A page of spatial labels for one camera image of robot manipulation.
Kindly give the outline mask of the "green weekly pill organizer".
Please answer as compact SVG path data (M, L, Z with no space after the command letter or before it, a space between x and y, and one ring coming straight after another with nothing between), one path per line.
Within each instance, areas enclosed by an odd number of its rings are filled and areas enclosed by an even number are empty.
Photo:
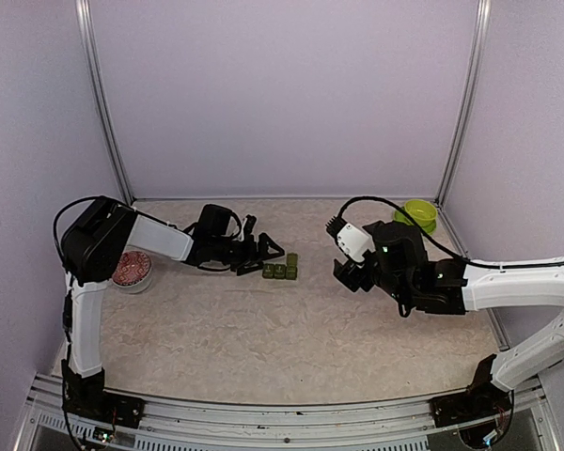
M285 263L265 263L261 276L264 279L291 280L298 278L299 256L296 253L286 255Z

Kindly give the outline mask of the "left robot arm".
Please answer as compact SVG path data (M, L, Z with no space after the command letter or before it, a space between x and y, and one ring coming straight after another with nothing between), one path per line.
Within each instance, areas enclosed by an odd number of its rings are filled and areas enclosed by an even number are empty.
M68 343L62 371L80 382L74 398L95 418L113 408L103 384L102 300L124 252L139 249L205 272L241 276L285 255L268 234L253 234L257 219L206 204L184 229L107 196L86 198L87 208L55 240L66 277L63 328Z

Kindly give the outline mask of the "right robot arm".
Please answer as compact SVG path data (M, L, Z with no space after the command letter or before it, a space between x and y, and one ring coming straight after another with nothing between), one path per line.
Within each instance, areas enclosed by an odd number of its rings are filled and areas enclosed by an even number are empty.
M503 306L556 306L548 325L515 347L483 359L462 396L462 409L480 417L499 396L564 359L564 257L507 264L461 256L432 261L420 229L378 221L364 227L341 217L326 226L344 263L333 274L352 292L377 287L406 318L414 310L465 315Z

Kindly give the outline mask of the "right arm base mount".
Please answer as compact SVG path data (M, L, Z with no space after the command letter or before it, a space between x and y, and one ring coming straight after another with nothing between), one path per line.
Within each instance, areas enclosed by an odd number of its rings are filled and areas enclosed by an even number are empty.
M434 397L431 414L437 428L444 428L491 417L512 408L511 394L472 395L466 392Z

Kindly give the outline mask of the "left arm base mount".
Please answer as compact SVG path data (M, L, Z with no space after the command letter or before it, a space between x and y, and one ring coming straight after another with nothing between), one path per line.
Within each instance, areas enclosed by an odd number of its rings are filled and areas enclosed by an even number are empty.
M139 397L102 392L93 398L78 398L65 395L64 408L67 413L75 414L116 427L139 428L145 401Z

